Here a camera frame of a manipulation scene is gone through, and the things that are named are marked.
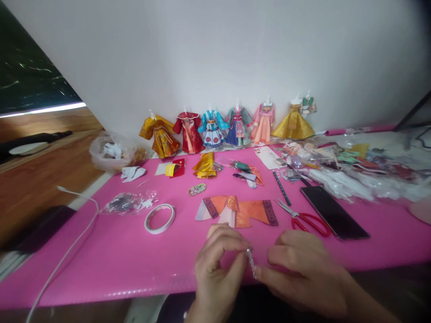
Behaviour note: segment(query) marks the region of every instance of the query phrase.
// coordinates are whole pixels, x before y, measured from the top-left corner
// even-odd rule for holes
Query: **smartphone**
[[[302,194],[310,202],[320,217],[330,226],[341,240],[368,239],[369,233],[347,213],[321,186],[301,188]]]

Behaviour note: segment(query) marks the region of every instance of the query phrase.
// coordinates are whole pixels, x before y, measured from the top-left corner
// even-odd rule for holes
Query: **red dress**
[[[201,119],[197,113],[181,112],[178,115],[174,131],[179,134],[181,128],[183,128],[183,151],[188,154],[196,154],[205,149],[202,144],[202,138],[198,133],[200,124]]]

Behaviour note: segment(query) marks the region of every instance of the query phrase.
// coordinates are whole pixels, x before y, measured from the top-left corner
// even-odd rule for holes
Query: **yellow dress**
[[[180,149],[180,143],[172,136],[175,134],[173,127],[173,123],[156,115],[154,119],[148,117],[145,120],[139,135],[150,140],[154,133],[153,150],[163,159]]]
[[[214,178],[217,176],[217,171],[214,169],[214,152],[209,152],[201,155],[201,159],[193,167],[199,179]]]
[[[313,128],[308,124],[299,113],[301,104],[290,105],[290,111],[283,121],[275,128],[271,135],[286,139],[304,139],[315,134]]]

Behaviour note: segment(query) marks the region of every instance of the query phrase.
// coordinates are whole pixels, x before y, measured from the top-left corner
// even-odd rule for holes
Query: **charging cable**
[[[82,194],[76,193],[76,192],[72,192],[72,191],[68,191],[66,190],[64,187],[61,186],[57,186],[57,189],[66,193],[70,193],[70,194],[75,194],[75,195],[79,195],[87,200],[91,200],[94,202],[94,204],[96,204],[96,213],[94,214],[93,218],[91,219],[90,223],[88,224],[88,226],[85,228],[85,230],[79,235],[79,237],[75,240],[74,243],[72,243],[72,245],[70,246],[70,248],[66,251],[66,253],[64,254],[63,258],[60,260],[60,262],[58,263],[57,267],[55,267],[53,273],[51,274],[51,276],[48,278],[48,280],[46,281],[45,285],[42,287],[42,290],[40,291],[39,295],[37,296],[33,306],[31,307],[30,312],[28,313],[27,316],[27,320],[26,323],[30,323],[31,321],[31,317],[33,315],[33,312],[35,311],[35,308],[37,306],[37,304],[39,303],[42,295],[44,294],[46,288],[48,287],[49,283],[51,282],[51,280],[53,279],[55,273],[57,272],[58,268],[60,268],[60,266],[62,265],[62,263],[64,262],[64,260],[66,259],[67,255],[69,254],[69,252],[73,249],[73,247],[75,246],[75,244],[82,238],[82,236],[85,234],[85,232],[87,232],[87,230],[91,227],[91,225],[93,224],[94,220],[96,219],[97,215],[99,214],[99,205],[97,203],[96,200],[92,199],[91,197],[87,197],[84,196]]]

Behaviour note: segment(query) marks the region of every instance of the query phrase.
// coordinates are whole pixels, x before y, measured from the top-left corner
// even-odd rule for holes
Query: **red scissors handle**
[[[302,219],[304,222],[308,223],[314,230],[316,230],[317,232],[319,232],[322,236],[327,237],[331,235],[331,228],[326,224],[325,221],[323,221],[322,219],[319,219],[318,217],[308,214],[308,213],[299,213],[299,215],[297,215],[296,217],[292,218],[292,227],[294,229],[296,229],[296,225],[298,225],[298,227],[300,227],[300,229],[302,231],[306,231],[306,232],[310,232],[309,230],[307,230],[307,228],[300,222],[300,220],[298,219]],[[325,231],[323,231],[319,226],[317,226],[315,224],[315,222],[313,222],[311,219],[313,219],[315,222],[320,223]]]

